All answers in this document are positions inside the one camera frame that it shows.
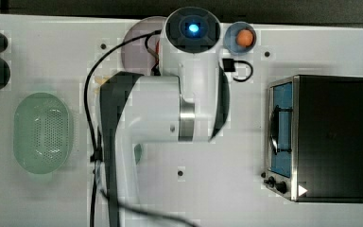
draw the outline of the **blue light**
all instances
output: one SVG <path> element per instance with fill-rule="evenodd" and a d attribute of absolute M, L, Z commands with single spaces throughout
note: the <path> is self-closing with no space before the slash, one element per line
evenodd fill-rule
<path fill-rule="evenodd" d="M 193 32 L 193 33 L 196 33 L 199 31 L 199 26 L 195 25 L 195 24 L 192 24 L 188 27 L 188 29 Z"/>

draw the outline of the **microwave knob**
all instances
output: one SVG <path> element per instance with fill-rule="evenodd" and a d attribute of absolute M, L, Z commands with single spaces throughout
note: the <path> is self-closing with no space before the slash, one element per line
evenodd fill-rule
<path fill-rule="evenodd" d="M 278 190 L 282 194 L 287 192 L 287 185 L 285 184 L 285 182 L 276 183 L 275 187 L 276 187 L 276 190 Z"/>
<path fill-rule="evenodd" d="M 267 180 L 264 180 L 264 183 L 266 183 L 269 187 L 274 187 L 276 181 L 273 177 L 269 177 Z"/>

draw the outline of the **white tabletop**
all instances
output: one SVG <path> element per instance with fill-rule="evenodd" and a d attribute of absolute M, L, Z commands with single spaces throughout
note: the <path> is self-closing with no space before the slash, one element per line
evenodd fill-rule
<path fill-rule="evenodd" d="M 9 48 L 0 56 L 11 80 L 0 91 L 0 226 L 88 226 L 93 166 L 82 105 L 89 69 L 102 43 L 122 42 L 135 20 L 0 15 Z M 147 207 L 182 214 L 200 226 L 363 226 L 363 204 L 293 203 L 261 184 L 265 169 L 266 88 L 297 74 L 363 76 L 363 29 L 254 25 L 258 42 L 246 56 L 254 74 L 231 82 L 230 118 L 212 144 L 145 145 L 139 165 Z M 270 57 L 264 57 L 266 51 Z M 95 72 L 122 69 L 119 52 Z M 35 92 L 56 94 L 72 110 L 76 140 L 50 181 L 34 179 L 12 150 L 13 116 Z M 184 175 L 178 178 L 178 169 Z M 98 199 L 96 226 L 108 226 Z"/>

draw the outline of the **black cable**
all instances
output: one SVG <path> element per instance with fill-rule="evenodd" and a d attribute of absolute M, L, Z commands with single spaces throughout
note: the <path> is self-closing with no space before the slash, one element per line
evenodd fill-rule
<path fill-rule="evenodd" d="M 95 166 L 95 183 L 96 185 L 99 185 L 100 187 L 100 190 L 99 192 L 101 193 L 101 196 L 105 199 L 108 199 L 108 195 L 107 193 L 103 190 L 102 186 L 101 186 L 101 183 L 100 183 L 100 163 L 98 163 L 96 166 Z M 119 200 L 117 200 L 117 205 L 129 212 L 132 212 L 134 214 L 137 214 L 137 215 L 142 215 L 142 216 L 147 216 L 147 217 L 151 217 L 151 218 L 158 218 L 158 219 L 167 219 L 167 220 L 173 220 L 173 221 L 177 221 L 177 222 L 180 222 L 180 223 L 183 223 L 187 226 L 190 226 L 190 227 L 198 227 L 197 224 L 195 224 L 194 222 L 186 219 L 186 218 L 181 218 L 181 217 L 178 217 L 178 216 L 172 216 L 172 215 L 168 215 L 168 214 L 162 214 L 162 213 L 159 213 L 159 212 L 154 212 L 154 211 L 148 211 L 148 210 L 143 210 L 143 209 L 139 209 L 139 208 L 135 208 L 135 207 L 132 207 L 130 205 L 127 205 Z"/>
<path fill-rule="evenodd" d="M 159 71 L 159 67 L 158 67 L 159 63 L 155 63 L 155 65 L 151 68 L 151 72 L 154 73 L 154 76 L 160 76 L 161 72 Z"/>
<path fill-rule="evenodd" d="M 86 116 L 87 116 L 87 122 L 88 122 L 88 126 L 89 126 L 89 129 L 90 129 L 90 134 L 91 134 L 91 139 L 92 139 L 92 142 L 93 142 L 93 149 L 94 149 L 94 157 L 99 157 L 101 155 L 96 155 L 98 152 L 101 152 L 102 149 L 100 147 L 100 145 L 97 145 L 96 143 L 96 140 L 95 140 L 95 131 L 94 131 L 94 128 L 93 128 L 93 122 L 91 120 L 91 116 L 90 116 L 90 110 L 88 108 L 88 100 L 87 100 L 87 95 L 88 95 L 88 86 L 89 86 L 89 83 L 90 83 L 90 79 L 94 73 L 94 70 L 98 67 L 98 65 L 100 63 L 102 63 L 113 51 L 115 51 L 116 49 L 126 45 L 126 44 L 129 44 L 131 42 L 134 42 L 136 40 L 139 40 L 139 39 L 142 39 L 144 37 L 151 37 L 153 35 L 158 35 L 158 34 L 161 34 L 161 30 L 155 30 L 151 33 L 148 33 L 148 34 L 145 34 L 145 35 L 141 35 L 141 36 L 137 36 L 135 38 L 132 38 L 130 40 L 127 40 L 127 41 L 124 41 L 123 43 L 115 46 L 114 48 L 112 48 L 110 51 L 108 51 L 106 54 L 104 54 L 93 66 L 93 68 L 90 70 L 88 76 L 87 76 L 87 79 L 85 81 L 85 84 L 84 84 L 84 110 L 85 110 L 85 113 L 86 113 Z M 93 194 L 92 194 L 92 199 L 91 199 L 91 214 L 90 214 L 90 226 L 91 227 L 94 227 L 94 217 L 95 217 L 95 199 L 96 199 L 96 190 L 98 187 L 100 187 L 100 192 L 101 192 L 101 195 L 105 198 L 105 199 L 108 199 L 108 195 L 105 193 L 105 191 L 103 190 L 102 188 L 102 184 L 100 183 L 100 160 L 99 159 L 96 159 L 95 160 L 95 170 L 94 170 L 94 174 L 95 174 L 95 177 L 94 177 L 94 185 L 93 185 Z M 142 210 L 142 209 L 138 209 L 138 208 L 134 208 L 134 207 L 131 207 L 131 206 L 128 206 L 127 204 L 123 203 L 123 202 L 120 202 L 117 198 L 116 198 L 116 201 L 118 203 L 118 206 L 119 207 L 122 207 L 123 209 L 127 210 L 127 211 L 130 211 L 130 212 L 133 212 L 135 214 L 139 214 L 139 215 L 143 215 L 143 216 L 147 216 L 147 217 L 152 217 L 152 218 L 162 218 L 162 219 L 168 219 L 168 220 L 174 220 L 174 221 L 177 221 L 177 222 L 181 222 L 181 223 L 184 223 L 190 227 L 198 227 L 196 224 L 192 223 L 191 221 L 185 219 L 185 218 L 180 218 L 180 217 L 176 217 L 176 216 L 171 216 L 171 215 L 165 215 L 165 214 L 161 214 L 161 213 L 157 213 L 157 212 L 152 212 L 152 211 L 147 211 L 147 210 Z"/>
<path fill-rule="evenodd" d="M 95 198 L 96 198 L 96 182 L 94 180 L 93 194 L 91 196 L 91 206 L 90 206 L 90 227 L 94 227 L 94 220 L 95 220 Z"/>
<path fill-rule="evenodd" d="M 155 35 L 155 34 L 160 34 L 161 33 L 161 30 L 155 30 L 149 34 L 145 34 L 145 35 L 141 35 L 141 36 L 137 36 L 137 37 L 134 37 L 130 40 L 127 40 L 127 41 L 124 41 L 123 43 L 115 46 L 114 48 L 112 48 L 110 51 L 108 51 L 106 54 L 104 54 L 93 66 L 93 68 L 90 70 L 90 73 L 88 74 L 87 76 L 87 79 L 85 80 L 85 84 L 84 84 L 84 110 L 85 110 L 85 113 L 87 115 L 87 122 L 88 122 L 88 126 L 90 128 L 90 134 L 91 134 L 91 137 L 92 137 L 92 140 L 93 140 L 93 148 L 94 148 L 94 151 L 96 151 L 96 141 L 95 141 L 95 132 L 94 132 L 94 127 L 93 127 L 93 122 L 91 120 L 91 116 L 90 116 L 90 110 L 88 108 L 88 101 L 87 101 L 87 94 L 88 94 L 88 85 L 90 84 L 90 79 L 91 79 L 91 76 L 93 75 L 94 71 L 96 70 L 96 68 L 98 67 L 98 65 L 100 63 L 102 63 L 113 51 L 115 51 L 116 49 L 126 45 L 126 44 L 129 44 L 131 42 L 134 42 L 136 40 L 139 40 L 139 39 L 142 39 L 142 38 L 145 38 L 149 35 Z"/>
<path fill-rule="evenodd" d="M 233 80 L 237 81 L 237 82 L 244 82 L 244 81 L 249 80 L 251 78 L 252 74 L 254 73 L 254 68 L 252 67 L 252 65 L 248 61 L 238 60 L 238 61 L 234 61 L 234 62 L 235 63 L 243 63 L 243 64 L 248 65 L 249 68 L 251 69 L 251 72 L 250 72 L 249 76 L 244 78 L 244 79 L 237 79 L 237 78 L 233 77 Z"/>
<path fill-rule="evenodd" d="M 147 52 L 148 52 L 150 55 L 152 55 L 152 57 L 154 57 L 154 58 L 155 58 L 155 61 L 158 61 L 158 59 L 159 59 L 158 54 L 157 54 L 157 53 L 156 53 L 153 49 L 149 48 L 149 46 L 148 46 L 148 41 L 149 41 L 149 39 L 150 39 L 153 35 L 156 35 L 156 34 L 152 34 L 152 35 L 149 35 L 149 36 L 147 36 L 147 37 L 146 37 L 146 40 L 144 41 L 144 46 L 146 47 Z"/>

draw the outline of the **microwave window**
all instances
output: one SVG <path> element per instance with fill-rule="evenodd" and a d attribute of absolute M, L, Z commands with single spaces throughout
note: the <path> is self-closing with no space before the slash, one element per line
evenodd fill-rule
<path fill-rule="evenodd" d="M 273 106 L 270 107 L 277 133 L 276 145 L 271 152 L 270 170 L 290 178 L 291 175 L 291 110 L 293 108 L 293 86 L 286 83 L 273 87 Z"/>

